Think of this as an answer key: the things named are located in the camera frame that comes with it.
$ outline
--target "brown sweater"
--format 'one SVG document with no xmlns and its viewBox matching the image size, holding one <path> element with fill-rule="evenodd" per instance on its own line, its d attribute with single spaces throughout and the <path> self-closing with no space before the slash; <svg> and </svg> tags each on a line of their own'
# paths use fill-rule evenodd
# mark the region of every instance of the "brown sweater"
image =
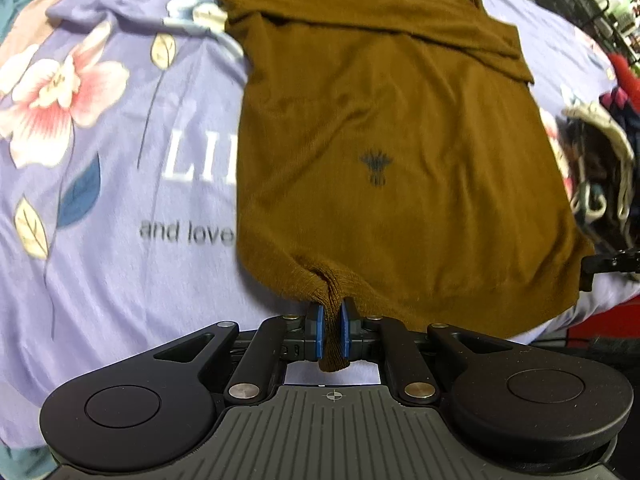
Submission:
<svg viewBox="0 0 640 480">
<path fill-rule="evenodd" d="M 498 337 L 572 306 L 592 252 L 516 28 L 480 0 L 222 0 L 252 71 L 238 251 L 260 282 Z"/>
</svg>

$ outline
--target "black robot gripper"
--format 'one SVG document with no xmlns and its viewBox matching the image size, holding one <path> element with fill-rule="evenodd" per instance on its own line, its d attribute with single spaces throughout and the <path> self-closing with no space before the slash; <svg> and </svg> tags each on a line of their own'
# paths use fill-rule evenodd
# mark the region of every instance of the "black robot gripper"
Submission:
<svg viewBox="0 0 640 480">
<path fill-rule="evenodd" d="M 349 299 L 340 322 L 343 356 L 382 384 L 283 384 L 322 357 L 321 306 L 250 332 L 222 321 L 63 384 L 40 414 L 52 480 L 618 478 L 606 461 L 633 392 L 612 368 L 446 324 L 409 332 Z"/>
</svg>

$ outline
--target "yellow leaf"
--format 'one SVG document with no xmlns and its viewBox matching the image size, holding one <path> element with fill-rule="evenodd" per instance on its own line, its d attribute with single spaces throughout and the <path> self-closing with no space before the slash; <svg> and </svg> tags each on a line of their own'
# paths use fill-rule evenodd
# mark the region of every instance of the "yellow leaf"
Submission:
<svg viewBox="0 0 640 480">
<path fill-rule="evenodd" d="M 151 45 L 151 61 L 161 70 L 166 70 L 174 62 L 175 39 L 171 34 L 159 32 Z"/>
<path fill-rule="evenodd" d="M 14 225 L 27 254 L 39 260 L 46 260 L 49 256 L 49 246 L 44 225 L 25 197 L 22 197 L 15 210 Z"/>
</svg>

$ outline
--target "embroidered logo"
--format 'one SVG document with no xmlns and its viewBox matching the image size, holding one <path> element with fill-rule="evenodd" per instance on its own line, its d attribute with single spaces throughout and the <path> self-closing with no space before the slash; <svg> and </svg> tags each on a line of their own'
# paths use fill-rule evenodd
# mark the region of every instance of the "embroidered logo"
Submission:
<svg viewBox="0 0 640 480">
<path fill-rule="evenodd" d="M 365 155 L 360 157 L 360 160 L 364 162 L 368 167 L 371 174 L 369 175 L 369 181 L 374 186 L 384 186 L 386 183 L 384 171 L 385 168 L 393 162 L 393 159 L 378 151 L 369 150 Z"/>
</svg>

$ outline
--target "flower center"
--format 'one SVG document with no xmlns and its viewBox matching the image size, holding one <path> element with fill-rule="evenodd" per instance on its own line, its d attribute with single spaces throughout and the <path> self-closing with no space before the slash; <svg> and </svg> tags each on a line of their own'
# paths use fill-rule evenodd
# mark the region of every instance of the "flower center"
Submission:
<svg viewBox="0 0 640 480">
<path fill-rule="evenodd" d="M 77 94 L 79 89 L 80 78 L 76 74 L 74 60 L 67 56 L 51 81 L 40 89 L 37 99 L 31 103 L 31 108 L 47 108 L 58 101 L 60 107 L 67 110 L 71 106 L 73 94 Z"/>
</svg>

